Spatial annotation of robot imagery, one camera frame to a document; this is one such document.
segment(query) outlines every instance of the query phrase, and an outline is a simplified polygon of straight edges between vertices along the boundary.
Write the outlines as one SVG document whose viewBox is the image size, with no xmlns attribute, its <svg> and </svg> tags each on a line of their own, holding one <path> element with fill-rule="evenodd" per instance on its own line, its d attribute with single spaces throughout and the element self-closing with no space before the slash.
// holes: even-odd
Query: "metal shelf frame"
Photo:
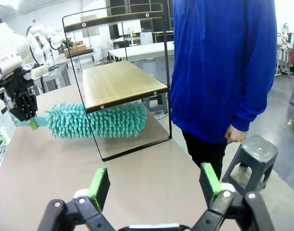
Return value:
<svg viewBox="0 0 294 231">
<path fill-rule="evenodd" d="M 75 23 L 75 24 L 71 24 L 71 25 L 65 25 L 64 24 L 64 19 L 73 15 L 77 15 L 77 14 L 82 14 L 82 13 L 87 13 L 87 12 L 92 12 L 92 11 L 97 11 L 97 10 L 110 10 L 112 8 L 120 8 L 120 7 L 130 7 L 130 6 L 139 6 L 139 5 L 160 5 L 161 6 L 161 11 L 148 11 L 148 12 L 139 12 L 139 13 L 126 13 L 126 14 L 120 14 L 120 15 L 112 15 L 112 16 L 108 16 L 108 17 L 104 17 L 104 18 L 98 18 L 98 19 L 93 19 L 93 20 L 89 20 L 89 21 L 85 21 L 85 22 L 79 22 L 79 23 Z M 162 142 L 168 141 L 172 138 L 172 127 L 171 127 L 171 105 L 170 105 L 170 81 L 169 81 L 169 67 L 168 67 L 168 51 L 167 51 L 167 37 L 166 37 L 166 31 L 167 28 L 165 26 L 165 20 L 169 19 L 169 14 L 168 14 L 168 3 L 167 0 L 157 0 L 157 2 L 154 3 L 145 3 L 145 4 L 127 4 L 127 5 L 123 5 L 123 6 L 116 6 L 116 7 L 104 7 L 104 8 L 99 8 L 99 9 L 94 9 L 94 10 L 89 10 L 89 11 L 84 11 L 84 12 L 78 12 L 78 13 L 74 13 L 74 14 L 70 14 L 67 16 L 64 16 L 62 18 L 62 23 L 63 23 L 63 27 L 64 27 L 64 34 L 65 34 L 65 38 L 67 39 L 67 33 L 69 32 L 75 32 L 78 30 L 82 30 L 82 29 L 86 29 L 88 27 L 92 27 L 92 26 L 108 26 L 111 24 L 116 24 L 118 22 L 122 23 L 122 30 L 123 30 L 123 21 L 130 21 L 130 20 L 138 20 L 138 19 L 151 19 L 151 18 L 161 18 L 162 19 L 162 25 L 163 25 L 163 37 L 164 37 L 164 48 L 165 48 L 165 66 L 166 66 L 166 86 L 167 86 L 167 90 L 165 90 L 165 92 L 167 92 L 167 97 L 168 97 L 168 118 L 169 118 L 169 136 L 167 138 L 161 139 L 161 140 L 157 140 L 151 143 L 147 143 L 144 145 L 141 145 L 139 147 L 136 148 L 132 148 L 129 149 L 127 151 L 124 152 L 120 152 L 118 154 L 115 154 L 113 156 L 107 157 L 107 158 L 103 158 L 99 149 L 99 146 L 97 144 L 96 141 L 96 137 L 93 133 L 93 138 L 95 140 L 95 143 L 97 145 L 98 151 L 100 153 L 101 159 L 102 161 L 109 161 L 112 159 L 116 159 L 118 157 L 160 144 Z M 128 60 L 128 55 L 127 55 L 127 49 L 125 47 L 125 51 L 126 51 L 126 59 Z M 74 63 L 72 60 L 72 55 L 70 54 L 70 60 L 71 60 L 71 64 L 72 64 L 72 69 L 75 75 L 75 79 L 76 79 L 76 83 L 77 83 L 77 87 L 78 87 L 78 91 L 82 100 L 82 103 L 84 105 L 84 101 L 83 101 L 83 97 L 79 88 L 79 83 L 76 77 L 76 72 L 74 70 Z M 143 99 L 148 97 L 149 95 L 142 95 L 141 97 L 139 97 L 139 99 Z M 131 102 L 131 101 L 135 101 L 138 100 L 137 96 L 132 96 L 130 98 L 127 99 L 127 102 Z M 112 104 L 111 106 L 116 106 L 116 105 L 120 105 L 125 103 L 124 101 L 120 101 L 120 103 L 118 104 Z"/>
</svg>

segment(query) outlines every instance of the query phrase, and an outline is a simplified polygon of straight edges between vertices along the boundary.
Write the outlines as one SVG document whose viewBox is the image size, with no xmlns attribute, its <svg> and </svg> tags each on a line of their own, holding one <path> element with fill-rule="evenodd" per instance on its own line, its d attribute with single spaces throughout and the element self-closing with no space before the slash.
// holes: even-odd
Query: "blue hoodie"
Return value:
<svg viewBox="0 0 294 231">
<path fill-rule="evenodd" d="M 267 106 L 276 64 L 274 0 L 174 0 L 172 121 L 206 142 L 247 131 Z"/>
</svg>

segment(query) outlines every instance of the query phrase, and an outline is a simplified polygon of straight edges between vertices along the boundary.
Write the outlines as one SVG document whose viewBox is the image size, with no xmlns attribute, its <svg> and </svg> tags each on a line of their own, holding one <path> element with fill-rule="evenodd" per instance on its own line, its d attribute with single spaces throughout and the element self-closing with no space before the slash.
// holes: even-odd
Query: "cardboard box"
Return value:
<svg viewBox="0 0 294 231">
<path fill-rule="evenodd" d="M 86 45 L 85 44 L 81 44 L 78 45 L 77 47 L 73 47 L 72 49 L 70 49 L 71 55 L 77 54 L 77 51 L 84 51 L 86 49 Z M 69 56 L 69 49 L 65 49 L 64 50 L 64 55 L 65 57 Z"/>
</svg>

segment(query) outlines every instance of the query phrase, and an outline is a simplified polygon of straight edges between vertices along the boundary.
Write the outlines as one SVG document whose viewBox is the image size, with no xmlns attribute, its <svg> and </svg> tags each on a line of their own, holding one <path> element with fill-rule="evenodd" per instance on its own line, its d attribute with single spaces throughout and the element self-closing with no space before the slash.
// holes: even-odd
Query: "black metal frame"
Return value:
<svg viewBox="0 0 294 231">
<path fill-rule="evenodd" d="M 96 137 L 95 137 L 95 135 L 93 133 L 93 130 L 92 130 L 91 125 L 90 125 L 90 122 L 89 122 L 89 126 L 90 126 L 90 128 L 92 130 L 93 138 L 94 138 L 95 143 L 97 145 L 97 148 L 98 148 L 98 151 L 100 153 L 101 159 L 104 162 L 105 161 L 112 160 L 112 159 L 116 159 L 118 157 L 121 157 L 121 156 L 130 154 L 130 153 L 133 153 L 133 152 L 136 152 L 136 151 L 139 151 L 139 150 L 142 150 L 142 149 L 151 147 L 151 146 L 154 146 L 156 144 L 159 144 L 159 143 L 168 141 L 168 140 L 170 140 L 172 138 L 171 106 L 170 106 L 170 80 L 169 80 L 168 50 L 167 50 L 167 37 L 166 37 L 166 25 L 165 25 L 165 19 L 167 19 L 167 17 L 169 18 L 169 15 L 168 15 L 168 4 L 167 4 L 167 1 L 166 0 L 157 0 L 157 1 L 158 1 L 157 3 L 128 4 L 128 5 L 116 6 L 116 7 L 104 7 L 104 8 L 99 8 L 99 9 L 94 9 L 94 10 L 89 10 L 89 11 L 84 11 L 84 12 L 78 12 L 78 13 L 70 14 L 70 15 L 64 16 L 62 18 L 62 23 L 63 23 L 63 27 L 64 27 L 64 34 L 65 34 L 66 40 L 68 40 L 67 39 L 67 36 L 66 36 L 66 33 L 68 33 L 68 32 L 74 32 L 74 31 L 81 30 L 81 29 L 86 29 L 86 28 L 91 27 L 91 26 L 111 25 L 111 24 L 115 24 L 115 23 L 118 23 L 118 22 L 121 21 L 121 23 L 122 23 L 122 30 L 123 30 L 123 21 L 137 20 L 137 19 L 146 19 L 146 18 L 162 18 L 162 22 L 163 22 L 163 37 L 164 37 L 164 49 L 165 49 L 165 65 L 166 65 L 166 80 L 167 80 L 166 86 L 167 86 L 167 89 L 158 90 L 156 92 L 156 94 L 162 94 L 162 93 L 166 93 L 167 92 L 167 96 L 168 96 L 169 136 L 167 138 L 164 138 L 164 139 L 161 139 L 161 140 L 158 140 L 158 141 L 154 141 L 154 142 L 151 142 L 151 143 L 147 143 L 147 144 L 141 145 L 139 147 L 132 148 L 132 149 L 129 149 L 127 151 L 124 151 L 124 152 L 121 152 L 121 153 L 112 155 L 112 156 L 107 157 L 107 158 L 102 158 L 101 151 L 100 151 L 99 146 L 98 146 L 97 141 L 96 141 Z M 92 11 L 98 11 L 98 10 L 104 10 L 104 9 L 107 10 L 107 9 L 112 9 L 112 8 L 126 7 L 126 6 L 150 5 L 150 4 L 151 5 L 160 5 L 161 6 L 161 11 L 150 11 L 150 12 L 140 12 L 140 13 L 128 13 L 128 14 L 113 15 L 113 16 L 108 16 L 108 17 L 105 17 L 105 18 L 98 18 L 98 19 L 93 19 L 93 20 L 89 20 L 89 21 L 85 21 L 85 22 L 80 22 L 80 23 L 76 23 L 76 24 L 72 24 L 72 25 L 68 25 L 68 26 L 65 26 L 64 25 L 64 19 L 65 18 L 70 17 L 70 16 L 73 16 L 73 15 L 76 15 L 76 14 L 81 14 L 81 13 L 86 13 L 86 12 L 92 12 Z M 127 54 L 126 47 L 125 47 L 125 51 L 126 51 L 126 59 L 128 60 L 128 54 Z M 81 91 L 80 91 L 80 88 L 79 88 L 78 80 L 77 80 L 77 77 L 76 77 L 76 74 L 75 74 L 74 64 L 73 64 L 71 53 L 70 53 L 70 60 L 71 60 L 72 69 L 73 69 L 73 72 L 74 72 L 74 75 L 75 75 L 75 79 L 76 79 L 78 91 L 79 91 L 79 94 L 80 94 L 82 103 L 84 105 L 84 101 L 83 101 L 82 94 L 81 94 Z M 139 99 L 143 99 L 143 98 L 147 98 L 147 97 L 151 97 L 151 96 L 154 96 L 154 92 L 153 91 L 152 92 L 148 92 L 146 94 L 143 94 L 141 96 L 131 96 L 131 97 L 128 97 L 126 99 L 119 100 L 117 103 L 116 102 L 115 103 L 107 103 L 107 104 L 105 104 L 105 109 L 107 109 L 108 107 L 117 106 L 117 105 L 120 105 L 120 104 L 132 102 L 132 101 L 135 101 L 135 100 L 139 100 Z M 86 111 L 87 114 L 88 113 L 91 113 L 91 112 L 103 110 L 103 109 L 101 109 L 101 106 L 94 107 L 94 108 L 92 108 L 92 110 L 87 110 L 86 107 L 85 107 L 85 105 L 84 105 L 84 108 L 85 108 L 85 111 Z"/>
</svg>

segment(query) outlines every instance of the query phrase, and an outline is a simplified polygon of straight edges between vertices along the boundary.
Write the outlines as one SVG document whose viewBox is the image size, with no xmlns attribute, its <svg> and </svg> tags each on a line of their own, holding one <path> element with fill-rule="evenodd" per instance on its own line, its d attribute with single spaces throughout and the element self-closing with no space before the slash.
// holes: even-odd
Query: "microfiber duster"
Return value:
<svg viewBox="0 0 294 231">
<path fill-rule="evenodd" d="M 35 117 L 39 127 L 47 127 L 55 138 L 121 138 L 137 137 L 145 128 L 146 108 L 141 103 L 127 103 L 86 114 L 84 105 L 62 103 L 50 111 L 47 117 Z M 28 126 L 15 120 L 17 126 Z"/>
</svg>

